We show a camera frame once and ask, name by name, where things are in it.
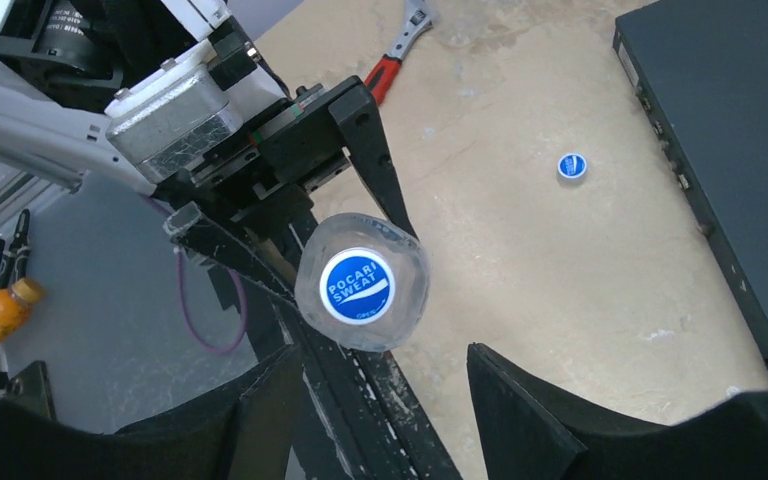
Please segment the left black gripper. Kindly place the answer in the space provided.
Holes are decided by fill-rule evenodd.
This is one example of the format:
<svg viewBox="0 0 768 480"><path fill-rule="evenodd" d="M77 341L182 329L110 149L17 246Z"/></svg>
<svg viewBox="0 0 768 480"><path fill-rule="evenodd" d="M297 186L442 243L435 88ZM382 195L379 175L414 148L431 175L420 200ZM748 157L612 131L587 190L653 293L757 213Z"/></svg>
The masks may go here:
<svg viewBox="0 0 768 480"><path fill-rule="evenodd" d="M163 230L174 245L297 311L299 232L290 225L275 240L257 240L220 224L284 226L310 211L312 192L350 164L384 216L415 235L378 105L357 76L299 88L295 100L269 107L194 166L179 168L158 189L179 208Z"/></svg>

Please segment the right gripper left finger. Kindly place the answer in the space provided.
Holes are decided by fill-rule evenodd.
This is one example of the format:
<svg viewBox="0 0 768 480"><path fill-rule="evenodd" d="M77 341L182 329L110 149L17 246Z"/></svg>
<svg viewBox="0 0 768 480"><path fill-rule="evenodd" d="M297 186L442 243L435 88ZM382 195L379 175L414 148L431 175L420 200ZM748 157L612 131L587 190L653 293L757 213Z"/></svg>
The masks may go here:
<svg viewBox="0 0 768 480"><path fill-rule="evenodd" d="M0 479L282 479L302 396L285 345L188 402L94 434L0 399Z"/></svg>

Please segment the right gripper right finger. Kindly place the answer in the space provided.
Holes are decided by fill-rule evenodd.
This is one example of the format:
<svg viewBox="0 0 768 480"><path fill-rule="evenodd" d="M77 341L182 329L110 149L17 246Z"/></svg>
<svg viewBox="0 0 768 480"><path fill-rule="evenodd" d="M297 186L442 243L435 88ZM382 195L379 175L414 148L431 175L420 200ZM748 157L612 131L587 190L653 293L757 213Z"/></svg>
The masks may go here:
<svg viewBox="0 0 768 480"><path fill-rule="evenodd" d="M768 391L740 393L672 426L607 409L467 349L491 479L768 479Z"/></svg>

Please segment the clear plastic bottle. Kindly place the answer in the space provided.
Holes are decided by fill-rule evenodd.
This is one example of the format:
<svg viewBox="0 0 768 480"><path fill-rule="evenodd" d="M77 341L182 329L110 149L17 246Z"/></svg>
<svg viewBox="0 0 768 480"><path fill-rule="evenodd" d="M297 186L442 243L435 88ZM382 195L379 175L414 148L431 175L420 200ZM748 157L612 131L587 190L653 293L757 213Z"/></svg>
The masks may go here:
<svg viewBox="0 0 768 480"><path fill-rule="evenodd" d="M295 300L306 323L337 344L386 352L416 330L431 273L412 234L377 217L342 213L323 220L307 241Z"/></svg>

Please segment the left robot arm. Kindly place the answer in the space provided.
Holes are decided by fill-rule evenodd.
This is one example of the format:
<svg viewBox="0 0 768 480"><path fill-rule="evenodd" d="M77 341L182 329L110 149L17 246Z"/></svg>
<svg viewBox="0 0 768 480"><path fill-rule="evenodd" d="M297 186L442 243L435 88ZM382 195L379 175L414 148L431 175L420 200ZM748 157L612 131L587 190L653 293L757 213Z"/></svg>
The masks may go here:
<svg viewBox="0 0 768 480"><path fill-rule="evenodd" d="M64 108L107 115L109 142L164 199L198 204L248 244L309 212L347 168L409 230L378 108L432 22L410 1L365 80L290 92L223 1L12 1L0 64Z"/></svg>

